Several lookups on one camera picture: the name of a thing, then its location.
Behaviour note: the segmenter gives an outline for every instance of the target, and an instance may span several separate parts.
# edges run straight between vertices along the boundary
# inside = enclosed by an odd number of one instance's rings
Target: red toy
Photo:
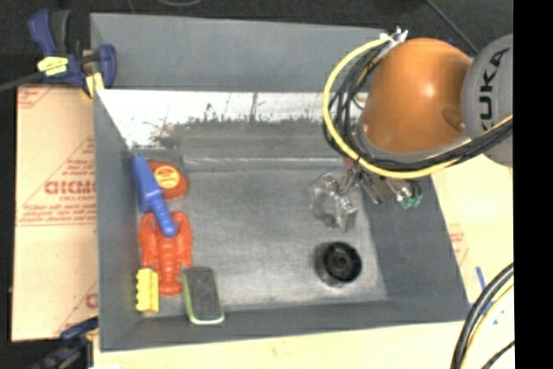
[[[179,282],[181,267],[192,266],[192,229],[184,213],[171,213],[178,226],[174,237],[164,237],[153,213],[146,213],[140,222],[138,244],[143,268],[152,266],[159,275],[159,293],[175,296],[182,292]]]

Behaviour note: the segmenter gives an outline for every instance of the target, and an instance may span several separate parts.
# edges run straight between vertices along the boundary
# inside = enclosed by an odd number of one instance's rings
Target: orange toy
[[[192,229],[184,213],[171,213],[178,226],[174,237],[164,237],[153,213],[146,213],[140,222],[138,244],[142,252],[141,266],[152,266],[159,275],[159,293],[175,296],[182,292],[179,283],[181,267],[192,266]]]

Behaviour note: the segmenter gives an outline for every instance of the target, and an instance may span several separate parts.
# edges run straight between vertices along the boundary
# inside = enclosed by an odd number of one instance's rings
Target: kuka logo
[[[87,181],[47,181],[44,192],[51,195],[61,194],[93,194],[96,192],[96,182]]]
[[[480,96],[478,97],[478,100],[481,104],[484,104],[486,106],[486,110],[480,114],[480,119],[490,123],[493,121],[492,80],[495,78],[495,75],[498,73],[498,68],[499,68],[499,65],[501,64],[501,58],[504,56],[504,54],[507,51],[509,51],[509,49],[511,48],[505,48],[495,53],[489,62],[495,69],[492,68],[490,73],[486,69],[484,71],[484,74],[482,75],[482,80],[484,80],[484,84],[480,85]],[[488,127],[485,125],[485,123],[484,122],[481,122],[481,123],[482,123],[482,128],[484,130],[488,130]]]

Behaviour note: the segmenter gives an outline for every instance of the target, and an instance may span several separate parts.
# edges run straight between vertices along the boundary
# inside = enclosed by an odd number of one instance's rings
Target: yellow cable
[[[478,339],[481,335],[483,335],[483,332],[486,327],[489,328],[490,324],[493,324],[493,320],[495,320],[495,316],[498,312],[500,312],[500,309],[503,307],[506,301],[506,297],[510,295],[514,291],[515,283],[512,283],[507,289],[505,289],[493,302],[493,304],[488,308],[486,313],[482,316],[476,327],[474,328],[474,331],[471,333],[470,339],[467,343],[467,350],[465,351],[465,357],[463,358],[463,361],[461,362],[461,369],[465,369],[468,365],[468,355],[471,353],[470,351],[474,349],[474,343],[478,342]]]
[[[332,118],[330,116],[330,110],[328,109],[328,104],[330,103],[330,93],[332,90],[332,85],[334,84],[334,81],[338,78],[338,75],[344,69],[344,67],[353,59],[355,59],[357,56],[363,54],[365,51],[368,51],[369,49],[373,49],[375,47],[378,47],[382,45],[383,43],[386,43],[387,41],[391,41],[391,37],[386,36],[374,41],[369,41],[365,45],[362,45],[356,49],[354,49],[351,53],[346,55],[338,65],[334,68],[334,70],[328,75],[327,83],[325,84],[324,90],[322,92],[322,117],[324,124],[326,125],[328,132],[330,133],[331,138],[336,142],[336,144],[340,147],[342,152],[344,152],[348,157],[350,157],[352,160],[357,162],[359,166],[361,166],[364,169],[367,169],[368,171],[373,172],[377,175],[383,175],[385,177],[390,178],[396,178],[396,179],[416,179],[419,177],[424,177],[425,175],[432,174],[440,169],[445,169],[446,167],[456,163],[459,159],[455,158],[453,160],[448,160],[446,162],[437,163],[436,165],[429,166],[427,168],[417,169],[414,171],[394,171],[389,169],[382,169],[378,166],[375,166],[373,164],[370,164],[368,161],[366,161],[363,158],[359,157],[359,154],[355,152],[354,149],[352,149],[341,137],[341,135],[338,133],[336,128],[334,127]],[[505,124],[512,120],[512,114],[501,120],[497,125],[495,125],[493,128],[496,129],[502,124]]]

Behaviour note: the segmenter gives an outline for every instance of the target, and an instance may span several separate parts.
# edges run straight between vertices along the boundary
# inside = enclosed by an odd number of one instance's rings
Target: yellow lego brick
[[[145,314],[159,311],[159,278],[150,268],[137,272],[137,310]]]

